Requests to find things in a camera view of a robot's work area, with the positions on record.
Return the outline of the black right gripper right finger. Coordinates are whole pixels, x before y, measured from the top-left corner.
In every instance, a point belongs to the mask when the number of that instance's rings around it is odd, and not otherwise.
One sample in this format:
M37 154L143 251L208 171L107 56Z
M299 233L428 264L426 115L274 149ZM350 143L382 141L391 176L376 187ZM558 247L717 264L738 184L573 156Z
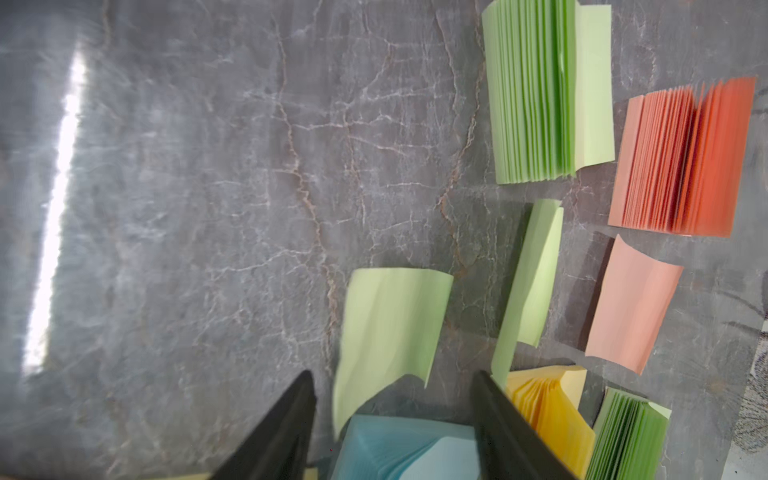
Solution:
M473 374L472 420L482 479L572 479L486 371Z

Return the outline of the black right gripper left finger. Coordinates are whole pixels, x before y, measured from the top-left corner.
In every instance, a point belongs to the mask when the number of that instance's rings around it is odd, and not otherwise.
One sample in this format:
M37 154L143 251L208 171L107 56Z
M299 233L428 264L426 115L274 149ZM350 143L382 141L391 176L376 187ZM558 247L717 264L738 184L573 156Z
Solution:
M306 467L317 396L313 375L302 371L237 450L214 472L257 479L298 479Z

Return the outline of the large yellow memo pad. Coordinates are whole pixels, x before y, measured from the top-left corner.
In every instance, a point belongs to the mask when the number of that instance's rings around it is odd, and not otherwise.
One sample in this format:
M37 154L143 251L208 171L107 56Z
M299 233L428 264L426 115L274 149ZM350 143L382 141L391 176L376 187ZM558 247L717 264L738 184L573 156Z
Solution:
M553 365L512 371L505 393L546 446L578 479L586 477L596 434L578 407L587 370Z

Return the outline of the blue memo pad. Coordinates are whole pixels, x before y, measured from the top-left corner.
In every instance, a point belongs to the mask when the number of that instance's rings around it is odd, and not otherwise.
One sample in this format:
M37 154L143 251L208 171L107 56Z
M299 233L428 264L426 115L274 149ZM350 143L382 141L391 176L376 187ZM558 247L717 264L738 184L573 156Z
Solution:
M402 417L355 415L333 479L478 479L472 427Z

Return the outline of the green memo pad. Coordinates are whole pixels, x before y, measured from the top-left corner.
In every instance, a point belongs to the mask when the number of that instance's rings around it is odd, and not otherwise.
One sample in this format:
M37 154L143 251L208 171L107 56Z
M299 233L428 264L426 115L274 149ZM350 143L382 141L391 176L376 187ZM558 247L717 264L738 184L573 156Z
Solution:
M614 161L611 7L500 0L481 19L497 183Z
M608 387L594 425L596 443L588 479L653 479L671 410L641 396Z

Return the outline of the torn green page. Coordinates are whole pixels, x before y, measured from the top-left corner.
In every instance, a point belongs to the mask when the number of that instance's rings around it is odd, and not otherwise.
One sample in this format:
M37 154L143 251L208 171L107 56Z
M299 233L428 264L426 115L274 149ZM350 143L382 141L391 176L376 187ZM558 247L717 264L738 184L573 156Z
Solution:
M492 379L500 387L506 385L517 344L539 345L554 288L563 218L559 200L540 199L533 205L491 362Z
M334 438L368 400L406 375L429 380L454 277L432 269L360 268L344 305L332 401Z

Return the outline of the torn red memo page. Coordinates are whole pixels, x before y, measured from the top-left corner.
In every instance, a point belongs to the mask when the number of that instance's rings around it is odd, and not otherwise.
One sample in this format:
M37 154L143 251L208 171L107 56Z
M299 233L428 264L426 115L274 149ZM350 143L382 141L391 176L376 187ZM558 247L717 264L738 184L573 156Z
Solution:
M683 268L615 238L585 349L640 375L648 362Z

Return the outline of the red memo pad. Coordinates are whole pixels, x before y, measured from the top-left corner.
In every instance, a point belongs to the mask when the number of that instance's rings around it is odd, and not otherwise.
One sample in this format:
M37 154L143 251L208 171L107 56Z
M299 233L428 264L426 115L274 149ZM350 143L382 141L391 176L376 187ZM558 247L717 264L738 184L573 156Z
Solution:
M609 225L730 237L756 83L740 77L631 98Z

